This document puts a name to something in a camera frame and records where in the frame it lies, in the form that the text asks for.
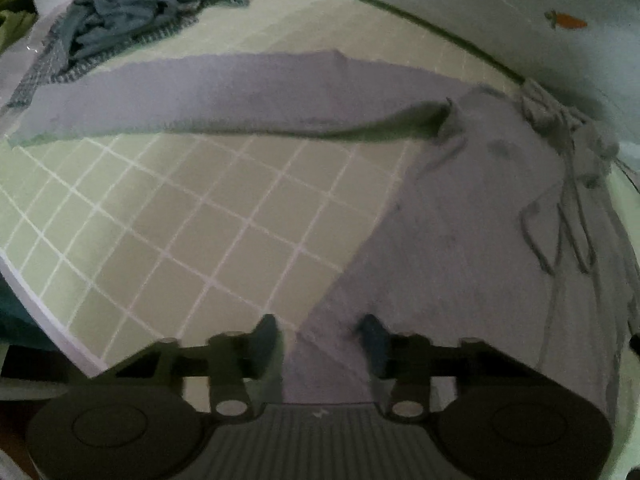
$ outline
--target black plastic bracket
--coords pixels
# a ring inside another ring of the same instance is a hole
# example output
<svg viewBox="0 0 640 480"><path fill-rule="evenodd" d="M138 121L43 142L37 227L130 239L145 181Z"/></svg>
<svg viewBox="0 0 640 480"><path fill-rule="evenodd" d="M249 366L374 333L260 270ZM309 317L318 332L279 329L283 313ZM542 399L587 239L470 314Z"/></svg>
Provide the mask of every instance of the black plastic bracket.
<svg viewBox="0 0 640 480"><path fill-rule="evenodd" d="M359 331L372 374L396 380L385 416L398 422L415 424L433 415L433 377L454 377L458 396L477 386L557 386L481 340L462 340L457 348L435 346L421 335L389 332L372 314L362 319ZM393 407L404 401L417 402L423 411L415 416L397 415Z"/></svg>
<svg viewBox="0 0 640 480"><path fill-rule="evenodd" d="M229 400L252 406L244 379L262 377L277 339L276 320L266 315L251 333L216 335L206 346L181 348L175 339L160 340L88 380L88 384L166 386L180 394L185 377L208 377L211 415L223 422L245 422L254 418L257 407L233 416L224 415L216 407Z"/></svg>

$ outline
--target orange carrot sticker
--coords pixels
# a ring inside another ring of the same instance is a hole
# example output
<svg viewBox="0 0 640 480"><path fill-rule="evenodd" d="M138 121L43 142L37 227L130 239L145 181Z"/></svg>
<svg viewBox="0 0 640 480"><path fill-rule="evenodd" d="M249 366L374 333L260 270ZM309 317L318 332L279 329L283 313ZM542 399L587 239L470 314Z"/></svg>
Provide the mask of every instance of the orange carrot sticker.
<svg viewBox="0 0 640 480"><path fill-rule="evenodd" d="M570 14L564 14L563 12L555 12L553 9L545 12L545 18L549 20L551 28L558 26L571 29L585 28L587 26L587 22L584 20L571 16Z"/></svg>

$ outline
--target green cloth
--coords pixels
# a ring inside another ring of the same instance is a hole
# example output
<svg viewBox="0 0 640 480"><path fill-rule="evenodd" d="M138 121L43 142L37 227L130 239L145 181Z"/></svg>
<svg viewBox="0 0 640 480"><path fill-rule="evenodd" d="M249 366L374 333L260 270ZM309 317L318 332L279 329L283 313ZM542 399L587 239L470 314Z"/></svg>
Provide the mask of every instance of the green cloth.
<svg viewBox="0 0 640 480"><path fill-rule="evenodd" d="M55 350L56 346L15 297L0 275L0 343Z"/></svg>
<svg viewBox="0 0 640 480"><path fill-rule="evenodd" d="M0 0L0 54L23 37L35 20L33 0Z"/></svg>

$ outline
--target gray cloth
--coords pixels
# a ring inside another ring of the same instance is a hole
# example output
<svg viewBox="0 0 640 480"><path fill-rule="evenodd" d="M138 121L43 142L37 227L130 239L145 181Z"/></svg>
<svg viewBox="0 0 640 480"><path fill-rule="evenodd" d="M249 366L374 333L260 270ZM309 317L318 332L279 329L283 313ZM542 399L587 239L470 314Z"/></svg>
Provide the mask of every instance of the gray cloth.
<svg viewBox="0 0 640 480"><path fill-rule="evenodd" d="M370 312L439 345L482 338L613 423L640 283L604 183L615 143L584 120L532 82L516 104L487 88L458 99L302 324L285 401L378 399L354 333ZM436 391L452 400L445 383Z"/></svg>
<svg viewBox="0 0 640 480"><path fill-rule="evenodd" d="M8 106L28 106L42 84L75 81L134 44L175 34L196 21L194 15L203 4L216 1L220 0L75 0L51 27L42 54Z"/></svg>
<svg viewBox="0 0 640 480"><path fill-rule="evenodd" d="M372 400L362 316L439 345L479 337L615 418L638 329L633 249L604 176L601 125L527 82L514 102L423 70L337 53L132 64L36 93L13 142L121 131L338 134L438 127L284 365L292 402ZM441 404L446 391L437 387Z"/></svg>
<svg viewBox="0 0 640 480"><path fill-rule="evenodd" d="M43 86L13 144L122 132L329 135L443 118L466 83L338 52L193 56L132 63Z"/></svg>

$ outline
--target dark cloth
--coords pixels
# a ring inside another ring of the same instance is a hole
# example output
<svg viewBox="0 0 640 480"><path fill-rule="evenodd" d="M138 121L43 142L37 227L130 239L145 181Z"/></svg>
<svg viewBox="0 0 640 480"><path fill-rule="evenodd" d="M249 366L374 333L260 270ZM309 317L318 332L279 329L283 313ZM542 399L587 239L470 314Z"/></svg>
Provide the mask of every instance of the dark cloth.
<svg viewBox="0 0 640 480"><path fill-rule="evenodd" d="M355 329L375 314L435 344L482 338L598 407L613 424L640 280L605 176L616 144L533 82L517 102L476 88L344 273L300 327L286 402L381 400ZM453 391L434 388L444 407Z"/></svg>
<svg viewBox="0 0 640 480"><path fill-rule="evenodd" d="M67 83L134 44L175 34L205 5L247 0L75 0L51 27L43 53L24 76L9 107L31 103L38 86Z"/></svg>
<svg viewBox="0 0 640 480"><path fill-rule="evenodd" d="M29 316L2 276L0 276L0 342L40 350L56 349L52 341Z"/></svg>

